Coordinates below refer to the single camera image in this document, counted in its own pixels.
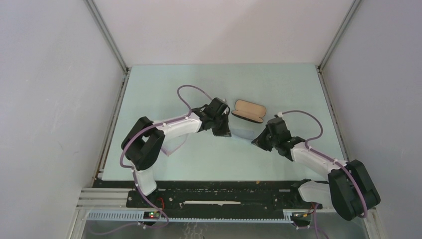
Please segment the black glasses case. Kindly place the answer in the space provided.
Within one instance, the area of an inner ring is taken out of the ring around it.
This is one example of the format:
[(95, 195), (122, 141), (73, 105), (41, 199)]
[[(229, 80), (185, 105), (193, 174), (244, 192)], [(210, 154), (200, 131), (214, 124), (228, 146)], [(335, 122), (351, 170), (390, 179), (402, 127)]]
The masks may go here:
[(266, 112), (266, 108), (262, 105), (245, 100), (237, 100), (235, 102), (234, 110), (231, 113), (235, 117), (249, 122), (263, 123)]

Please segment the pink transparent sunglasses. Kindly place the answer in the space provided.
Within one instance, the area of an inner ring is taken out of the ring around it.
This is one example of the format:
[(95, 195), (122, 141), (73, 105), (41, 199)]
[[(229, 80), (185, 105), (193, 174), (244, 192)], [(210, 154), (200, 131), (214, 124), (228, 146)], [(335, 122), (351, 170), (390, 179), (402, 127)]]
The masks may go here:
[(166, 139), (161, 146), (161, 152), (163, 152), (166, 156), (170, 156), (185, 144), (188, 137), (189, 136), (185, 134), (176, 138)]

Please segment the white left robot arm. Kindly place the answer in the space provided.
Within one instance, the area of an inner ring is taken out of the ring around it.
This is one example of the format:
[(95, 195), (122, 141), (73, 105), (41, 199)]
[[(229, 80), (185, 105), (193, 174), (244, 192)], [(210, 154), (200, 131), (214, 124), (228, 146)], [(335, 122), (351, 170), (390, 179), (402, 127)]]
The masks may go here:
[(140, 191), (138, 201), (145, 207), (157, 202), (157, 188), (152, 166), (157, 161), (164, 142), (191, 133), (212, 130), (214, 136), (230, 137), (228, 116), (230, 108), (220, 98), (191, 109), (187, 115), (165, 121), (141, 117), (121, 144), (121, 159), (128, 159), (135, 186)]

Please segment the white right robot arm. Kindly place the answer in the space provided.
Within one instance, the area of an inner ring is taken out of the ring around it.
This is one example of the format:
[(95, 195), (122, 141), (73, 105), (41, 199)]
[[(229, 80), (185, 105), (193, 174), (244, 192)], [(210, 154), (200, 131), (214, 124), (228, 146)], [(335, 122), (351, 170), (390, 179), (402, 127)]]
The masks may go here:
[(333, 207), (345, 220), (367, 215), (368, 210), (381, 202), (381, 197), (366, 169), (359, 160), (350, 162), (323, 155), (313, 149), (305, 139), (292, 136), (283, 118), (269, 120), (264, 130), (252, 140), (253, 145), (265, 150), (277, 150), (279, 155), (300, 163), (326, 182), (303, 180), (289, 195), (295, 208), (308, 202)]

